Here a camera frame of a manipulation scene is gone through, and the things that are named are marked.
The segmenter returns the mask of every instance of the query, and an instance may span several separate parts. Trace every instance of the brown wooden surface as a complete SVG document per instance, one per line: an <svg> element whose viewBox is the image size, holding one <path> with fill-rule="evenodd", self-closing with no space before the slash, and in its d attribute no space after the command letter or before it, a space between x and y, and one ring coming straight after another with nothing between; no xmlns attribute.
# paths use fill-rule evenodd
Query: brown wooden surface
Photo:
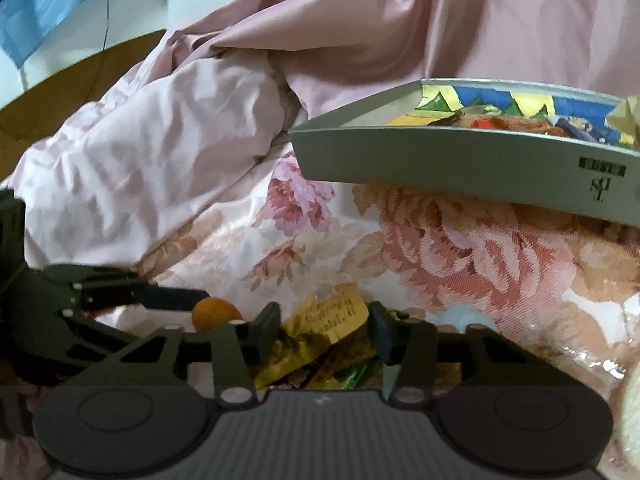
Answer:
<svg viewBox="0 0 640 480"><path fill-rule="evenodd" d="M14 170L24 150L52 136L84 104L87 96L89 101L100 99L132 66L145 59L163 34L164 30L152 32L83 59L2 108L0 179Z"/></svg>

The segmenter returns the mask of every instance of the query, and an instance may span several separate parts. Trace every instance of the barcode label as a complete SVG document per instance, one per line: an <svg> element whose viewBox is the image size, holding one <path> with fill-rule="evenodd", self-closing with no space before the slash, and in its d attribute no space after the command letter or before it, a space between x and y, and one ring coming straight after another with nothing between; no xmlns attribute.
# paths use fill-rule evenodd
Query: barcode label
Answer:
<svg viewBox="0 0 640 480"><path fill-rule="evenodd" d="M599 173L619 176L622 178L624 178L626 173L626 166L624 166L623 164L606 162L605 160L597 160L596 158L589 158L588 156L580 157L578 167L583 168L584 170L597 171Z"/></svg>

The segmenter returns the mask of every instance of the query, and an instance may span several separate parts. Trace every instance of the ribbed gray panel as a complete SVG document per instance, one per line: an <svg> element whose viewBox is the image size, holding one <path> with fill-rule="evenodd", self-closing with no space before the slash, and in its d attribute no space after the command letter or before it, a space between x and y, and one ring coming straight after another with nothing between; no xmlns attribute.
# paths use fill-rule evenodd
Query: ribbed gray panel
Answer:
<svg viewBox="0 0 640 480"><path fill-rule="evenodd" d="M144 480L511 478L468 462L426 416L395 410L375 392L289 390L272 392L253 410L222 416L188 459ZM64 472L49 479L83 480ZM586 471L562 480L602 477Z"/></svg>

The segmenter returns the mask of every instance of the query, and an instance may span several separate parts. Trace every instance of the white wall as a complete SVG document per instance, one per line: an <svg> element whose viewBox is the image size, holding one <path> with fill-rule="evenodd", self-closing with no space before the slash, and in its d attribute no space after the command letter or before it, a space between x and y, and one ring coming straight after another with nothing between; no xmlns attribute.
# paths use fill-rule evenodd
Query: white wall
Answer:
<svg viewBox="0 0 640 480"><path fill-rule="evenodd" d="M160 28L188 24L228 0L111 0L107 48ZM102 49L107 0L87 0L25 63L27 88ZM22 93L20 73L0 50L0 108Z"/></svg>

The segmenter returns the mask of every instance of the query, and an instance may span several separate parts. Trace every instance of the orange ball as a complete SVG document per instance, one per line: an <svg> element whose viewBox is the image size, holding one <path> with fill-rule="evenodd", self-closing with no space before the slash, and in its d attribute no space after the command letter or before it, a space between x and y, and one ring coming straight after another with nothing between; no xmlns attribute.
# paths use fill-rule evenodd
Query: orange ball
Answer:
<svg viewBox="0 0 640 480"><path fill-rule="evenodd" d="M199 333L208 332L215 326L235 319L242 319L242 314L222 298L205 298L196 303L191 311L191 322Z"/></svg>

